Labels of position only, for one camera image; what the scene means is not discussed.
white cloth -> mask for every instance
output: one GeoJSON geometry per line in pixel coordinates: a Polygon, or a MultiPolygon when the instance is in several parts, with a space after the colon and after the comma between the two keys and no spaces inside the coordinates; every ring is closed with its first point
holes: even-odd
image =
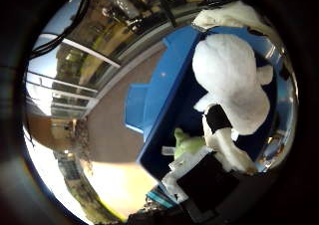
{"type": "Polygon", "coordinates": [[[241,1],[226,4],[222,8],[202,10],[192,24],[205,30],[217,26],[249,27],[268,36],[277,48],[283,46],[277,32],[264,23],[252,7],[241,1]]]}
{"type": "Polygon", "coordinates": [[[270,105],[260,83],[271,82],[272,67],[257,72],[253,50],[245,41],[234,35],[207,36],[195,48],[192,68],[208,91],[194,106],[198,111],[220,104],[239,134],[253,134],[264,123],[270,105]]]}
{"type": "Polygon", "coordinates": [[[206,145],[216,152],[214,156],[225,171],[234,170],[249,175],[257,172],[249,155],[233,143],[230,127],[212,133],[205,116],[202,118],[202,126],[206,145]]]}

black strap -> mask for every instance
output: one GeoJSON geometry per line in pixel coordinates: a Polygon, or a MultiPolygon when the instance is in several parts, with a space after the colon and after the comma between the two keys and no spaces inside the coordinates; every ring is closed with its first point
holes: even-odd
{"type": "Polygon", "coordinates": [[[225,127],[232,127],[227,115],[220,105],[212,106],[205,115],[212,133],[225,127]]]}

black cable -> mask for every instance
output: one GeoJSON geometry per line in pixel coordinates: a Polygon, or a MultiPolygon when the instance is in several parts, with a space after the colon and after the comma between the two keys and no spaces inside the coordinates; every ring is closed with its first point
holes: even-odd
{"type": "Polygon", "coordinates": [[[163,10],[165,11],[165,14],[167,15],[167,17],[169,18],[170,22],[171,22],[171,25],[173,27],[177,27],[177,23],[176,23],[176,20],[175,18],[173,17],[172,13],[171,13],[171,10],[169,8],[169,5],[167,4],[167,2],[165,0],[159,0],[160,3],[161,3],[161,6],[163,8],[163,10]]]}
{"type": "Polygon", "coordinates": [[[58,47],[62,43],[62,41],[81,23],[81,21],[83,20],[83,18],[85,17],[85,15],[89,9],[90,2],[91,2],[91,0],[81,0],[79,9],[77,11],[77,14],[76,14],[72,24],[70,26],[68,26],[63,31],[63,33],[60,34],[54,40],[35,48],[31,53],[30,60],[37,58],[37,57],[40,57],[44,54],[47,54],[47,53],[51,52],[52,50],[54,50],[56,47],[58,47]]]}

green object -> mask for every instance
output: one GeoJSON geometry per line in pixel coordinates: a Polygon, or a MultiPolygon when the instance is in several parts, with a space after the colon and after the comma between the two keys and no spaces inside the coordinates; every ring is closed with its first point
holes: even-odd
{"type": "Polygon", "coordinates": [[[185,152],[195,154],[200,148],[205,145],[205,140],[201,136],[190,137],[188,133],[177,127],[174,131],[176,139],[176,148],[173,155],[174,159],[178,159],[185,152]]]}

tiled floor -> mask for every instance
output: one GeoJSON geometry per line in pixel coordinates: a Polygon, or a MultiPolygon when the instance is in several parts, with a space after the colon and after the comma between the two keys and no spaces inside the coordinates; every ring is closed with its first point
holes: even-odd
{"type": "Polygon", "coordinates": [[[88,117],[93,175],[89,180],[100,197],[124,216],[145,204],[155,181],[135,164],[143,145],[141,134],[124,125],[124,105],[131,83],[147,83],[163,50],[153,54],[123,77],[88,117]]]}

